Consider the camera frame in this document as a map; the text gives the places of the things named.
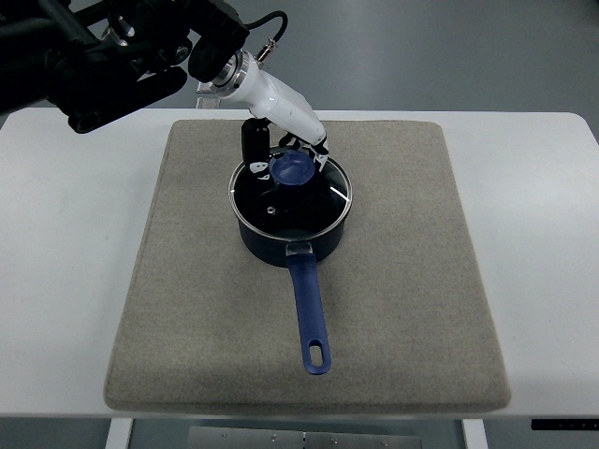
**blue handle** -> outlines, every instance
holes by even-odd
[[[316,273],[316,256],[313,253],[290,254],[287,266],[296,295],[303,366],[311,374],[324,374],[330,369],[330,349]]]

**gray felt pad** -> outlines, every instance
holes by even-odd
[[[114,344],[114,409],[483,412],[510,397],[442,129],[329,122],[354,204],[318,266],[332,369],[308,374],[289,273],[243,246],[241,122],[171,130]]]

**gray floor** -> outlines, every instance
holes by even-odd
[[[72,6],[77,10],[90,3],[79,0]],[[229,3],[246,22],[285,9],[290,24],[266,69],[315,109],[568,111],[586,119],[599,138],[596,0]],[[275,28],[270,24],[253,32],[246,48],[256,52]],[[193,108],[195,87],[189,80],[154,106]],[[0,447],[76,447],[66,445],[66,434],[88,439],[79,447],[102,447],[106,423],[2,419]],[[413,424],[390,426],[400,432]],[[189,425],[138,421],[131,447],[184,447]],[[344,425],[341,431],[348,432],[366,426],[362,421]],[[429,422],[428,431],[441,441],[425,448],[461,447],[452,445],[455,425]],[[596,432],[532,432],[528,420],[488,421],[486,427],[492,449],[599,446]]]

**white table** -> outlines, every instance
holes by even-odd
[[[480,416],[599,416],[599,147],[584,120],[319,116],[443,127],[513,394],[506,409]],[[180,119],[247,117],[145,109],[86,136],[57,109],[8,118],[0,130],[0,415],[128,415],[109,409],[102,390],[168,131]]]

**pot rim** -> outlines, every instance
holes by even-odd
[[[273,234],[269,234],[268,232],[264,232],[264,231],[258,229],[257,227],[255,227],[250,222],[248,222],[245,219],[245,217],[243,217],[243,215],[241,215],[241,213],[237,207],[237,204],[235,203],[235,195],[234,195],[235,194],[234,187],[235,187],[235,183],[237,182],[237,178],[240,176],[241,172],[245,169],[245,164],[243,162],[240,162],[237,165],[237,167],[233,171],[233,174],[231,175],[231,179],[228,183],[228,199],[231,204],[231,207],[233,208],[233,211],[235,212],[235,215],[237,216],[237,219],[241,223],[243,223],[244,226],[251,229],[253,232],[257,233],[258,235],[265,237],[267,239],[273,239],[273,240],[277,240],[277,241],[281,241],[281,242],[306,241],[306,240],[317,239],[321,236],[324,236],[329,231],[331,231],[332,229],[337,227],[339,224],[341,224],[343,222],[343,220],[345,220],[345,218],[347,217],[347,214],[349,213],[349,210],[351,209],[352,202],[353,202],[352,184],[351,184],[347,174],[343,171],[341,166],[339,164],[337,164],[337,162],[335,162],[331,157],[329,159],[327,159],[327,164],[332,164],[339,171],[339,173],[341,173],[341,175],[343,177],[343,181],[345,182],[347,195],[342,195],[340,192],[337,192],[337,194],[339,196],[343,197],[343,199],[345,200],[345,206],[343,207],[343,211],[341,212],[339,217],[337,217],[337,220],[335,220],[331,225],[327,226],[322,231],[318,231],[314,234],[311,234],[310,236],[306,236],[306,237],[302,237],[302,238],[298,238],[298,239],[292,239],[292,238],[279,237],[279,236],[275,236]]]

